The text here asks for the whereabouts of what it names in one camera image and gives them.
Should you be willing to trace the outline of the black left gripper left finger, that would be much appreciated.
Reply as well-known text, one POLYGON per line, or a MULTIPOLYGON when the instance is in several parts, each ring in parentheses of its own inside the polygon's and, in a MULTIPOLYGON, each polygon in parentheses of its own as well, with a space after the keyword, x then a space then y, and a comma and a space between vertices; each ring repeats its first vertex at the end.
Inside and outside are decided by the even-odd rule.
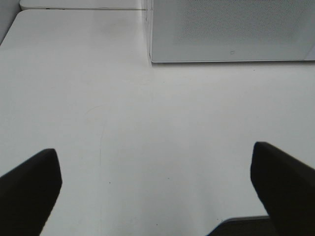
POLYGON ((62 187, 57 152, 40 151, 0 178, 0 234, 38 236, 62 187))

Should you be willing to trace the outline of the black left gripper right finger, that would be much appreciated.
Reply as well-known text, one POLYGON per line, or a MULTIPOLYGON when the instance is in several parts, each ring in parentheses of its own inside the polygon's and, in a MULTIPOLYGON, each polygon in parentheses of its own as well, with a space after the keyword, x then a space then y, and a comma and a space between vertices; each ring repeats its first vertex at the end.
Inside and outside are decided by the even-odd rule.
POLYGON ((256 142, 250 178, 279 235, 315 234, 313 168, 267 142, 256 142))

